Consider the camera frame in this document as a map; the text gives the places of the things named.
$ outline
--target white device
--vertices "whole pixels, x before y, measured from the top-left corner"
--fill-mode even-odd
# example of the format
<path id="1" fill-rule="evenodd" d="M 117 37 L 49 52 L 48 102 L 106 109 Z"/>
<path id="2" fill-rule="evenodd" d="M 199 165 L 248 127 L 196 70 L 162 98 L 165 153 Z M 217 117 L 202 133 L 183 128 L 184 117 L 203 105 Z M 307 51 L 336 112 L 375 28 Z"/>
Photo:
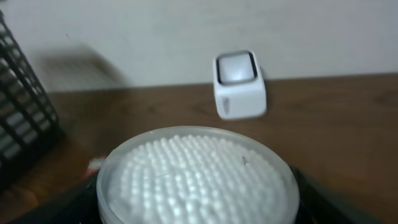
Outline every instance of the white device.
<path id="1" fill-rule="evenodd" d="M 213 76 L 221 118 L 250 118 L 266 112 L 266 87 L 253 52 L 243 50 L 218 56 L 213 61 Z"/>

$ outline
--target transparent container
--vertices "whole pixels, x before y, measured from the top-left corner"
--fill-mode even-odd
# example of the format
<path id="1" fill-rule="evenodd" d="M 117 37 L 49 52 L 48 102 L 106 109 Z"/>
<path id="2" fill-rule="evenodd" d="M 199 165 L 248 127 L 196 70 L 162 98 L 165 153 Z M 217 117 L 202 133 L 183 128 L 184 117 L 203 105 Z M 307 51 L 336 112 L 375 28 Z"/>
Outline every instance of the transparent container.
<path id="1" fill-rule="evenodd" d="M 297 214 L 297 210 L 299 209 L 300 201 L 299 188 L 289 166 L 276 153 L 253 139 L 231 131 L 199 126 L 177 126 L 172 128 L 156 129 L 135 136 L 122 143 L 119 147 L 113 150 L 108 158 L 104 161 L 98 174 L 96 186 L 99 215 L 104 224 L 126 224 L 123 223 L 110 209 L 108 198 L 108 190 L 110 185 L 112 184 L 111 177 L 117 169 L 121 157 L 132 149 L 140 146 L 141 144 L 159 140 L 161 138 L 169 139 L 174 137 L 175 135 L 209 136 L 224 138 L 227 141 L 240 144 L 247 149 L 256 151 L 258 154 L 262 155 L 264 159 L 281 176 L 284 186 L 286 188 L 287 213 L 284 214 L 284 219 L 281 224 L 291 224 L 295 222 L 295 217 Z"/>

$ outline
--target wall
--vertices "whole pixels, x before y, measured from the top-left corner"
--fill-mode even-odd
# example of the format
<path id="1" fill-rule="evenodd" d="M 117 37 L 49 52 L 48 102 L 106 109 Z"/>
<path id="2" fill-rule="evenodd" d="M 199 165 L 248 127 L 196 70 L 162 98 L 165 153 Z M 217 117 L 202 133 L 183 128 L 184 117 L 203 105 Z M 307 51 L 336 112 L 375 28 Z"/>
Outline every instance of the wall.
<path id="1" fill-rule="evenodd" d="M 211 82 L 212 58 L 238 49 L 255 51 L 267 78 L 398 70 L 395 0 L 7 0 L 0 8 L 48 91 Z M 76 52 L 95 52 L 119 77 L 45 68 Z"/>

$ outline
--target black basket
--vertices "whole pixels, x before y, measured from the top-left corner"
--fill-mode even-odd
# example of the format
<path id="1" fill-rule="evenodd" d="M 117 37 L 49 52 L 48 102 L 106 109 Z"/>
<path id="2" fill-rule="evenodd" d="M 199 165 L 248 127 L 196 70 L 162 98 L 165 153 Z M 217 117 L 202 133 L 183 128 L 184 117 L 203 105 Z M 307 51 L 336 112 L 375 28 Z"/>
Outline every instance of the black basket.
<path id="1" fill-rule="evenodd" d="M 0 15 L 0 191 L 62 136 L 32 67 Z"/>

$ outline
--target wood grain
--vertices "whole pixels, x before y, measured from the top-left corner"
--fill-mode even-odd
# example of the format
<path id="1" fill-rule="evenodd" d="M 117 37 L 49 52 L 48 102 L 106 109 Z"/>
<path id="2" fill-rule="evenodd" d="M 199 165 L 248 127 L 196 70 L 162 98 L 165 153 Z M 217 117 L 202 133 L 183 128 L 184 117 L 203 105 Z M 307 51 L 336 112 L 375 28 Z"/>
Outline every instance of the wood grain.
<path id="1" fill-rule="evenodd" d="M 50 94 L 68 137 L 1 196 L 0 223 L 78 183 L 92 157 L 145 131 L 180 125 L 253 138 L 349 202 L 398 223 L 398 76 L 266 86 L 267 114 L 241 121 L 219 118 L 211 85 Z"/>

